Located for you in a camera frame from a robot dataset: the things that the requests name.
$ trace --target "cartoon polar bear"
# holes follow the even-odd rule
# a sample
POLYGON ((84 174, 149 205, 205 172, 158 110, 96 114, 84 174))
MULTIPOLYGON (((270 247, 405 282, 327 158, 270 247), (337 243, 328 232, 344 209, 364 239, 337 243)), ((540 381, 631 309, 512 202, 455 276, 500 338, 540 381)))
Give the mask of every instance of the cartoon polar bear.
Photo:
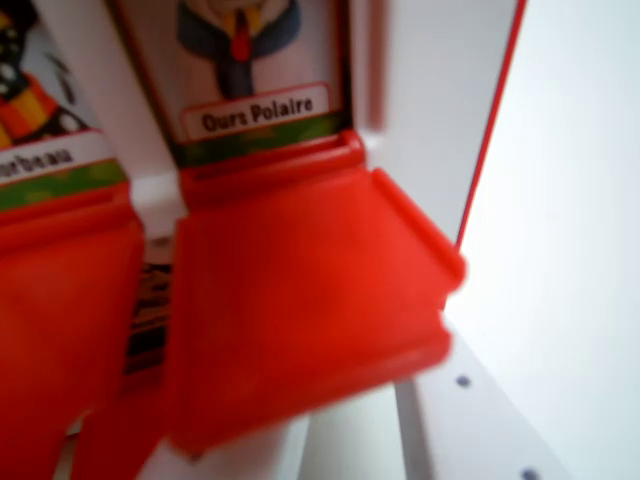
POLYGON ((178 40, 215 64, 226 99, 255 94, 252 63, 289 45, 300 32, 297 0, 183 0, 178 40))

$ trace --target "character card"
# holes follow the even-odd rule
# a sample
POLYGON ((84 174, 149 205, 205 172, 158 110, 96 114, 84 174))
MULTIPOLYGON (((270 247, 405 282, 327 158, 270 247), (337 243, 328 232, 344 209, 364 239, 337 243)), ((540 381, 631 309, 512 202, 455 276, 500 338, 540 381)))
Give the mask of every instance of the character card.
POLYGON ((114 0, 180 166, 346 126, 337 0, 114 0))

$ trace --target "cartoon illustration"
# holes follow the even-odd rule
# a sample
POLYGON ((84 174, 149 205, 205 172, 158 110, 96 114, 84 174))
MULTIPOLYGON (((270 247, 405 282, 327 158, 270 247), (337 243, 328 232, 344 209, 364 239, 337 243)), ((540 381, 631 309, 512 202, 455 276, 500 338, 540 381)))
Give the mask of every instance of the cartoon illustration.
MULTIPOLYGON (((37 16, 28 2, 0 2, 0 148, 49 136, 87 129, 87 125, 50 96, 38 79, 22 70, 28 30, 37 16)), ((56 70, 69 103, 74 94, 65 81, 68 70, 53 55, 46 57, 56 70)))
POLYGON ((214 64, 227 99, 255 93, 252 62, 289 45, 300 32, 297 0, 183 0, 178 40, 214 64))

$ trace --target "red edge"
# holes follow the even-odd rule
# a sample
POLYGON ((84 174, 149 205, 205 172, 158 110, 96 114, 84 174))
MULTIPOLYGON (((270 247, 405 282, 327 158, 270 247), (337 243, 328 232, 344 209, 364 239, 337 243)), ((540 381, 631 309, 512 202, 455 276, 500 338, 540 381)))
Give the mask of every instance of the red edge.
POLYGON ((487 122, 487 129, 484 132, 484 138, 482 139, 482 146, 480 147, 480 154, 478 155, 478 162, 476 164, 476 171, 473 174, 473 180, 471 181, 471 188, 469 190, 469 196, 467 198, 467 205, 464 208, 464 214, 462 215, 462 223, 460 224, 460 230, 458 231, 458 239, 456 240, 456 247, 460 249, 462 238, 467 227, 467 220, 469 219, 469 211, 471 210, 471 203, 478 187, 478 181, 480 180, 480 174, 482 173, 482 167, 484 165, 484 159, 489 148, 489 141, 491 140, 491 133, 498 116, 498 110, 500 109, 500 100, 502 99, 502 92, 504 86, 507 83, 507 77, 509 75, 509 67, 511 65, 511 59, 513 58, 513 52, 516 48, 518 41, 518 32, 522 25, 522 18, 524 16, 527 0, 519 0, 516 6, 516 12, 513 17, 513 23, 511 25, 511 34, 509 35, 509 43, 505 51, 504 59, 502 61, 502 71, 498 78, 498 86, 496 93, 493 97, 493 103, 491 105, 491 113, 489 114, 489 121, 487 122))

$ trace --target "orange and black pattern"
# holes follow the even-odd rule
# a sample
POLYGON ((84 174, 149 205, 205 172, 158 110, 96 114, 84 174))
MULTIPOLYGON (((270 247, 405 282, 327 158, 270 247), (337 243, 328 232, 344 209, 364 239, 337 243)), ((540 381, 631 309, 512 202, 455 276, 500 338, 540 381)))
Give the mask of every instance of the orange and black pattern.
POLYGON ((0 149, 88 128, 21 69, 25 34, 0 10, 0 149))

